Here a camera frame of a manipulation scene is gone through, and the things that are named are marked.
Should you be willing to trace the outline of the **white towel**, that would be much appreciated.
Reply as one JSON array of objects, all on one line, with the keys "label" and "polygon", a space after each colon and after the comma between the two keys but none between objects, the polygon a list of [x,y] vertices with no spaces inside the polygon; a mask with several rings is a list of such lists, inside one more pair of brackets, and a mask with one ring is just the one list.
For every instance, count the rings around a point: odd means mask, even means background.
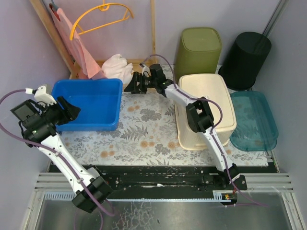
[{"label": "white towel", "polygon": [[123,84],[128,84],[132,80],[133,64],[128,63],[121,54],[115,54],[106,60],[101,70],[106,78],[120,79]]}]

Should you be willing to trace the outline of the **blue plastic tray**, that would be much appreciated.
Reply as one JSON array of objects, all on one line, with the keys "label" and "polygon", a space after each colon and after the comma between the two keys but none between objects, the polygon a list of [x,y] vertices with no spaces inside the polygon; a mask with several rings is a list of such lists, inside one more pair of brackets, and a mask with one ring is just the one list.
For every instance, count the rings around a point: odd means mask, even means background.
[{"label": "blue plastic tray", "polygon": [[57,126],[59,131],[114,131],[118,127],[123,83],[119,79],[60,80],[52,96],[64,97],[81,109],[77,118]]}]

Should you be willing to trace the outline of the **green mesh basket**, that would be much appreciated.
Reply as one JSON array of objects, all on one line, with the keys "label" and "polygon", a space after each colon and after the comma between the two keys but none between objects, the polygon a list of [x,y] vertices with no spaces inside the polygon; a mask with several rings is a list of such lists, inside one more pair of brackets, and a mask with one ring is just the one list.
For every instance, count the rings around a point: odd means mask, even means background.
[{"label": "green mesh basket", "polygon": [[211,27],[191,27],[182,31],[174,64],[176,82],[182,76],[215,73],[222,50],[218,32]]}]

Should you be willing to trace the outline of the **large black plastic bin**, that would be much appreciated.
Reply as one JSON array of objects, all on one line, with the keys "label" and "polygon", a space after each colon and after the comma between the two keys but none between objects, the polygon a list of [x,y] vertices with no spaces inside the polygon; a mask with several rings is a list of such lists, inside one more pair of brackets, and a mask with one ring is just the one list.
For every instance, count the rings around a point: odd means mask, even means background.
[{"label": "large black plastic bin", "polygon": [[239,34],[218,72],[227,87],[236,91],[251,88],[271,48],[271,41],[262,34]]}]

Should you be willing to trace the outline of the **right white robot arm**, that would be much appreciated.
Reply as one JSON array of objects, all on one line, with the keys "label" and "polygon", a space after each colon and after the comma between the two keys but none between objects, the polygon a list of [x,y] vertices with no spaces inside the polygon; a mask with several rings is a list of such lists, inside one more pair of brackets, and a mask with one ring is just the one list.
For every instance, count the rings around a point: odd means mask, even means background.
[{"label": "right white robot arm", "polygon": [[152,64],[148,67],[141,63],[140,66],[142,72],[133,73],[132,80],[124,91],[142,94],[147,93],[149,88],[154,88],[158,94],[185,107],[188,125],[205,141],[208,150],[213,155],[219,175],[224,177],[226,184],[234,184],[234,181],[240,177],[240,172],[236,164],[227,160],[227,154],[216,133],[214,116],[209,106],[210,103],[214,104],[221,113],[220,117],[223,117],[219,105],[205,97],[195,98],[180,89],[174,81],[166,78],[160,64]]}]

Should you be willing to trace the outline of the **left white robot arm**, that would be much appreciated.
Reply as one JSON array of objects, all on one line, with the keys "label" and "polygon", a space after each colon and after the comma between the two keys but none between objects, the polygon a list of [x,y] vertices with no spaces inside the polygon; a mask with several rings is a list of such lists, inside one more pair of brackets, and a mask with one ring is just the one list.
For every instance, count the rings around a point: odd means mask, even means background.
[{"label": "left white robot arm", "polygon": [[75,193],[73,204],[88,213],[98,208],[114,216],[114,210],[108,211],[102,206],[113,191],[110,185],[96,166],[86,169],[73,158],[56,129],[58,125],[75,120],[80,111],[79,107],[73,106],[62,96],[52,105],[39,105],[29,99],[11,110],[25,128],[21,141],[30,147],[37,147],[68,180]]}]

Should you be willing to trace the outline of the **pink hanging towel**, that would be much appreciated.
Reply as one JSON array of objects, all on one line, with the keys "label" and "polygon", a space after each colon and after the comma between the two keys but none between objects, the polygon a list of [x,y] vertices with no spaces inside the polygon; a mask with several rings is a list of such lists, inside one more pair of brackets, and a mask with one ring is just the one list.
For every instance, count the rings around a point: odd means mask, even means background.
[{"label": "pink hanging towel", "polygon": [[63,9],[56,7],[52,3],[49,4],[49,8],[55,27],[57,28],[66,48],[80,67],[78,77],[80,79],[93,80],[105,79],[106,76],[101,70],[101,67],[86,49],[80,36],[74,32],[73,39],[70,40],[72,23],[65,15]]}]

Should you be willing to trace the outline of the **floral table mat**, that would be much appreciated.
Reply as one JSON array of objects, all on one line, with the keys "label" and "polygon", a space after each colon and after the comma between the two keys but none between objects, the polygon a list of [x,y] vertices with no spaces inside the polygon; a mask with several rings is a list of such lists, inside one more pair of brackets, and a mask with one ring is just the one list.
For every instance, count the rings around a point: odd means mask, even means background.
[{"label": "floral table mat", "polygon": [[208,150],[180,146],[174,104],[154,89],[122,94],[115,131],[62,132],[61,136],[82,165],[214,166]]}]

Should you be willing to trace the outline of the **orange clothes hanger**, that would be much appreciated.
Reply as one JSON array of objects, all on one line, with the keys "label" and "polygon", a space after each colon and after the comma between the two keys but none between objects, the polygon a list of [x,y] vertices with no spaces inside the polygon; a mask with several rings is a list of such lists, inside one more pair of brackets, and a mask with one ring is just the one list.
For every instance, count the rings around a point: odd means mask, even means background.
[{"label": "orange clothes hanger", "polygon": [[76,19],[69,39],[72,41],[75,35],[81,36],[129,19],[134,19],[134,13],[126,4],[103,1],[103,4],[88,9]]}]

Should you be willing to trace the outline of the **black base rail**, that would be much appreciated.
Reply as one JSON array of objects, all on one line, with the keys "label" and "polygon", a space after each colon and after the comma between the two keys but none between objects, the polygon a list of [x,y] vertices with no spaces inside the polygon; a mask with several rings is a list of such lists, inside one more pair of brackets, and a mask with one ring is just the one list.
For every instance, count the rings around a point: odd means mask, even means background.
[{"label": "black base rail", "polygon": [[76,197],[74,205],[85,208],[95,207],[91,200],[109,201],[149,201],[149,202],[219,202],[234,205],[238,192],[252,188],[252,183],[260,181],[271,185],[276,182],[277,170],[272,163],[267,167],[239,166],[240,175],[229,180],[227,172],[219,172],[213,167],[201,166],[92,166],[98,176],[85,178],[84,171],[74,178],[68,178]]}]

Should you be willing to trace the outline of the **wooden rack frame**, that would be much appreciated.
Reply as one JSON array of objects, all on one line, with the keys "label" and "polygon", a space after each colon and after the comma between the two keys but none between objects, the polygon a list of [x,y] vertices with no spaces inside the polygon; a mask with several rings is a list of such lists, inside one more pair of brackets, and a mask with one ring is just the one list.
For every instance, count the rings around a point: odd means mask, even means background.
[{"label": "wooden rack frame", "polygon": [[[47,11],[44,3],[41,0],[31,0],[36,14],[38,15],[40,21],[44,25],[46,31],[48,32],[51,40],[53,41],[56,49],[58,50],[60,56],[62,57],[65,65],[70,71],[70,79],[77,79],[79,77],[78,73],[80,71],[79,65],[71,57],[68,49],[63,43],[52,18]],[[152,53],[156,53],[156,33],[155,33],[155,1],[150,1],[150,10],[151,10],[151,36],[152,36]]]}]

